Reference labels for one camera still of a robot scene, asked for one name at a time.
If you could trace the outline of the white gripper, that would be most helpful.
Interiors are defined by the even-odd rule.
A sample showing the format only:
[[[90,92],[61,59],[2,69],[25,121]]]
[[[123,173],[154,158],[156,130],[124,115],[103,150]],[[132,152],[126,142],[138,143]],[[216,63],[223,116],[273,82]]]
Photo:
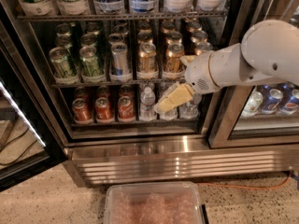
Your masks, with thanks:
[[[170,86],[154,106],[158,114],[189,102],[195,93],[207,94],[221,89],[213,80],[210,72],[211,55],[211,52],[206,52],[199,56],[183,55],[180,57],[181,62],[186,66],[184,76],[188,84],[176,82]]]

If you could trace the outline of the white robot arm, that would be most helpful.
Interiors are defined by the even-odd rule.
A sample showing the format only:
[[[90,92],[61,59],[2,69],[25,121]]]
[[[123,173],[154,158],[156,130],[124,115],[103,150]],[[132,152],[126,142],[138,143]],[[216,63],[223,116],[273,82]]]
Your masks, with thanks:
[[[254,86],[289,81],[299,84],[299,29],[285,21],[254,24],[242,41],[199,56],[183,56],[185,82],[170,86],[155,105],[161,114],[230,86]]]

